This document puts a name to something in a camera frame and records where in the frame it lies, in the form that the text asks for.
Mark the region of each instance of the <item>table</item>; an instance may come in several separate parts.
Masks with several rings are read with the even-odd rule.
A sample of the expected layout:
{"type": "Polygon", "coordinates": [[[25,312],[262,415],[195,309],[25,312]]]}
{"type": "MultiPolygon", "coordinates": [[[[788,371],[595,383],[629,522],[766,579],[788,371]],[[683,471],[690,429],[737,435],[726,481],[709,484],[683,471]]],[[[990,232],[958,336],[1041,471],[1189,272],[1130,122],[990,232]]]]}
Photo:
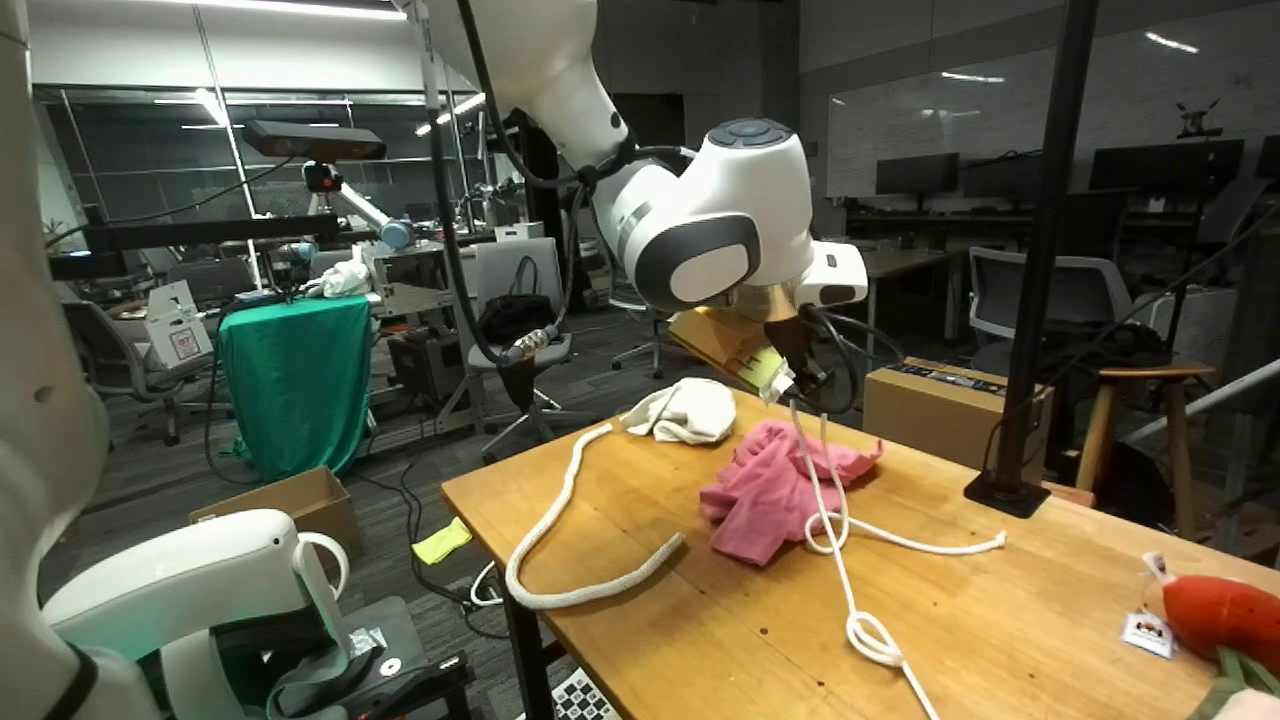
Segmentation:
{"type": "MultiPolygon", "coordinates": [[[[742,426],[784,415],[742,402],[742,426]]],[[[450,505],[496,562],[559,488],[572,435],[446,484],[450,505]]],[[[566,589],[640,564],[669,532],[690,549],[634,598],[548,613],[548,629],[629,717],[922,717],[896,671],[843,645],[843,602],[829,557],[788,549],[768,574],[709,549],[699,484],[727,459],[721,448],[675,448],[636,435],[593,446],[579,491],[557,532],[527,557],[527,589],[566,589]]],[[[974,467],[890,446],[880,481],[851,491],[862,522],[959,546],[1008,532],[992,557],[917,557],[856,535],[848,557],[862,606],[901,641],[942,717],[1189,717],[1211,669],[1121,645],[1142,606],[1142,551],[1171,574],[1215,574],[1280,594],[1280,574],[1201,546],[1047,502],[1033,522],[970,505],[974,467]]]]}

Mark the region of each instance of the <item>pink towel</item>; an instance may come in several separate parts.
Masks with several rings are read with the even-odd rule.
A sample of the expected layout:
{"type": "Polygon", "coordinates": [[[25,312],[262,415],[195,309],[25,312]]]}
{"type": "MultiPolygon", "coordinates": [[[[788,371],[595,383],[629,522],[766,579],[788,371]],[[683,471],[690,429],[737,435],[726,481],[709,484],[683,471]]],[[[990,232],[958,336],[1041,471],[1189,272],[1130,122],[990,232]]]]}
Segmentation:
{"type": "Polygon", "coordinates": [[[876,475],[876,455],[862,455],[843,446],[829,453],[822,446],[802,446],[788,426],[762,426],[737,448],[727,467],[699,491],[705,522],[721,525],[711,549],[768,570],[784,546],[803,535],[803,522],[818,511],[810,484],[810,463],[822,475],[825,507],[839,505],[839,491],[862,488],[876,475]]]}

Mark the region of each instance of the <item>white cable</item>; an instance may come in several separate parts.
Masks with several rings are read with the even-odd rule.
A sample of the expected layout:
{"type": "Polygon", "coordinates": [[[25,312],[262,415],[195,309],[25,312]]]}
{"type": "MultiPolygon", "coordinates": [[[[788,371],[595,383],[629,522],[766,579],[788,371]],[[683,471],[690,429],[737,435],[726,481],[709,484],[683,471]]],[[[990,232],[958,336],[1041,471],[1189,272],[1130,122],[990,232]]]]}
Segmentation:
{"type": "Polygon", "coordinates": [[[519,585],[519,564],[525,557],[548,535],[548,528],[566,516],[567,502],[572,502],[572,488],[577,488],[577,475],[585,467],[585,453],[589,446],[595,446],[600,435],[607,435],[612,426],[600,426],[593,434],[585,434],[577,446],[572,446],[572,459],[566,467],[566,484],[559,484],[559,497],[548,505],[548,511],[525,532],[525,540],[518,546],[514,562],[510,562],[510,594],[518,606],[525,610],[537,610],[537,613],[554,613],[554,610],[577,610],[577,606],[593,606],[593,602],[605,602],[605,598],[619,598],[636,585],[644,585],[653,574],[661,574],[674,551],[683,546],[683,535],[675,532],[669,546],[661,546],[640,570],[616,577],[616,579],[605,579],[605,585],[585,585],[585,589],[572,589],[572,594],[527,594],[519,585]]]}
{"type": "Polygon", "coordinates": [[[493,598],[479,598],[479,589],[483,589],[483,577],[496,570],[496,562],[490,562],[483,564],[483,574],[472,579],[472,589],[470,589],[470,602],[477,606],[477,610],[496,610],[496,606],[504,606],[496,594],[493,598]]]}
{"type": "Polygon", "coordinates": [[[532,387],[532,395],[537,395],[542,405],[548,405],[554,411],[559,411],[559,402],[557,402],[557,395],[548,395],[548,391],[542,391],[542,387],[532,387]]]}
{"type": "MultiPolygon", "coordinates": [[[[802,429],[802,411],[796,411],[796,407],[793,407],[793,426],[796,426],[802,448],[813,448],[810,435],[803,435],[803,429],[802,429]]],[[[822,448],[832,453],[825,429],[829,429],[829,415],[822,415],[822,448]]],[[[851,579],[848,579],[848,564],[843,564],[848,528],[862,528],[862,532],[880,535],[880,540],[890,540],[890,546],[901,546],[901,549],[911,549],[911,551],[932,551],[932,557],[977,557],[977,551],[992,551],[992,549],[1003,546],[1003,532],[992,535],[992,540],[985,540],[985,546],[922,546],[922,540],[886,532],[886,528],[876,528],[876,525],[866,525],[866,522],[848,516],[848,497],[843,497],[843,484],[839,484],[839,475],[837,475],[832,455],[829,455],[829,471],[832,471],[832,488],[839,488],[839,491],[837,491],[837,497],[839,497],[839,502],[837,502],[839,507],[829,511],[822,475],[818,475],[818,467],[813,467],[813,453],[802,453],[802,455],[803,455],[810,488],[813,488],[813,502],[818,502],[818,511],[803,522],[803,540],[810,540],[813,551],[825,551],[825,557],[832,557],[832,564],[837,564],[839,594],[843,594],[843,610],[848,610],[843,641],[848,641],[866,659],[905,671],[905,680],[909,680],[922,713],[926,713],[929,720],[935,720],[935,706],[929,700],[917,669],[905,659],[905,652],[901,652],[901,645],[893,641],[893,633],[880,624],[880,615],[873,615],[873,613],[866,613],[866,610],[856,606],[856,594],[851,594],[851,579]]]]}

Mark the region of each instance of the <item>white robot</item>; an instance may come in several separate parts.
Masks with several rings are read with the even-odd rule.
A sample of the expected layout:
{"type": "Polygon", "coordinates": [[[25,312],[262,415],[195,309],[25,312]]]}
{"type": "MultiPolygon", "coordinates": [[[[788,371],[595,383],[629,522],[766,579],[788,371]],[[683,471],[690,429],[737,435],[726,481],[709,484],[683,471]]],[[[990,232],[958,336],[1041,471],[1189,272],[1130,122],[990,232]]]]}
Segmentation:
{"type": "Polygon", "coordinates": [[[634,156],[629,126],[593,70],[595,0],[472,0],[472,28],[459,0],[421,5],[431,49],[479,86],[490,78],[496,112],[527,112],[572,174],[605,178],[593,198],[605,243],[648,304],[717,301],[777,322],[777,301],[866,301],[862,253],[810,237],[813,192],[796,132],[771,122],[721,126],[674,178],[634,156]]]}
{"type": "MultiPolygon", "coordinates": [[[[470,70],[457,5],[428,24],[470,70]]],[[[717,127],[690,174],[629,156],[629,127],[589,59],[595,0],[477,0],[501,112],[525,108],[567,167],[600,167],[595,218],[634,285],[661,309],[727,304],[777,322],[784,304],[851,304],[851,243],[810,237],[802,142],[768,122],[717,127]]],[[[315,557],[280,511],[156,535],[76,577],[36,610],[36,570],[89,505],[103,467],[103,411],[83,383],[42,253],[25,0],[0,0],[0,698],[3,717],[162,717],[141,655],[162,652],[176,717],[228,717],[234,694],[210,629],[315,613],[349,648],[315,557]]]]}

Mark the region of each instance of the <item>yellow tag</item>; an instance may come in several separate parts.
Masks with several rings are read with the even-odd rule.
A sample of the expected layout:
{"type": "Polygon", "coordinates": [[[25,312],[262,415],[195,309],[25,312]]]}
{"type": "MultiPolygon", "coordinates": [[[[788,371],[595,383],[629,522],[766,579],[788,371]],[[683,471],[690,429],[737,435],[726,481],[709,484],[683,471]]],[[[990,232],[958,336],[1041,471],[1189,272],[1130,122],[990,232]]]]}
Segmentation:
{"type": "Polygon", "coordinates": [[[413,557],[421,564],[440,564],[446,557],[451,557],[457,549],[472,546],[472,528],[457,516],[451,525],[446,525],[440,532],[431,532],[428,540],[413,546],[413,557]]]}
{"type": "Polygon", "coordinates": [[[777,350],[766,343],[756,356],[745,356],[742,376],[753,387],[768,387],[784,366],[788,361],[777,350]]]}

